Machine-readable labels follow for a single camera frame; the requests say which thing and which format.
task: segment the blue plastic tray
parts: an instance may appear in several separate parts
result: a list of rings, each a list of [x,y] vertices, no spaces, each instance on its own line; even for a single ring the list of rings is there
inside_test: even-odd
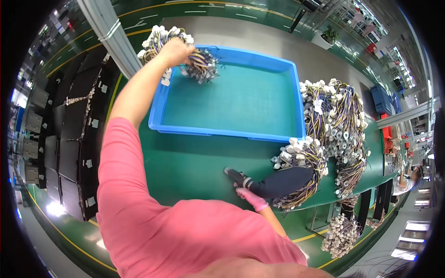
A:
[[[148,120],[151,129],[272,142],[306,137],[293,62],[237,48],[196,48],[206,48],[219,59],[220,76],[198,85],[174,68],[170,86],[159,83],[156,89]]]

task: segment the green workbench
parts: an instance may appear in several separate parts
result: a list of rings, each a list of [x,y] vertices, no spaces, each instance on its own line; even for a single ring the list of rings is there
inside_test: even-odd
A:
[[[118,92],[125,83],[123,78]],[[244,209],[252,209],[236,194],[233,181],[224,173],[224,168],[243,171],[260,181],[274,171],[270,158],[278,155],[280,147],[286,145],[241,137],[159,133],[148,127],[148,118],[149,113],[142,121],[139,136],[148,190],[162,205],[174,205],[184,199],[217,199]],[[368,157],[368,166],[354,190],[356,194],[394,177],[394,174],[383,176],[382,135],[375,121],[369,120],[365,134],[371,156]],[[329,161],[328,168],[329,175],[321,179],[317,192],[298,209],[338,200],[334,194],[336,171],[333,159]]]

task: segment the hand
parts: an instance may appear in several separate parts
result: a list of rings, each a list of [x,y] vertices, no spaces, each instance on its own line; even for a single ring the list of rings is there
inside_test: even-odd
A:
[[[263,198],[255,195],[251,191],[247,190],[243,187],[238,187],[236,189],[236,193],[238,196],[241,197],[241,199],[246,199],[246,201],[249,202],[253,206],[256,212],[260,212],[261,210],[267,208],[269,204],[264,200]]]
[[[162,59],[168,68],[172,68],[187,63],[188,56],[194,50],[193,44],[185,44],[181,39],[173,38],[164,45],[157,57]]]

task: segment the potted plant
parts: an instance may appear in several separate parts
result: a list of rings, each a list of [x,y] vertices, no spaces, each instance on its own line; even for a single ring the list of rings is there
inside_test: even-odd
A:
[[[328,29],[323,33],[320,31],[315,33],[312,43],[327,50],[330,49],[334,45],[335,40],[339,38],[340,34],[334,29],[334,27],[328,25]]]

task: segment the worker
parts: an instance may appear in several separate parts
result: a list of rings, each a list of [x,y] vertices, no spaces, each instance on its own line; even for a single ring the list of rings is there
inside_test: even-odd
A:
[[[362,20],[363,20],[363,11],[359,10],[358,12],[356,12],[356,14],[354,15],[354,18],[352,19],[352,22],[351,22],[352,29],[354,29],[357,26],[357,23],[359,23]]]
[[[245,188],[236,193],[256,212],[218,200],[165,206],[150,196],[144,170],[150,157],[142,155],[139,126],[163,73],[187,62],[194,49],[179,38],[167,42],[125,85],[111,110],[100,157],[97,222],[119,275],[332,277],[307,266],[268,203]]]
[[[415,167],[411,172],[411,176],[405,175],[405,170],[403,168],[400,172],[400,176],[395,177],[392,180],[392,185],[394,187],[394,193],[392,195],[397,196],[416,189],[422,184],[423,175],[422,166]]]
[[[362,37],[366,37],[367,35],[369,35],[371,32],[373,32],[376,29],[376,26],[374,24],[374,22],[370,23],[368,26],[365,27],[365,29],[362,32]]]

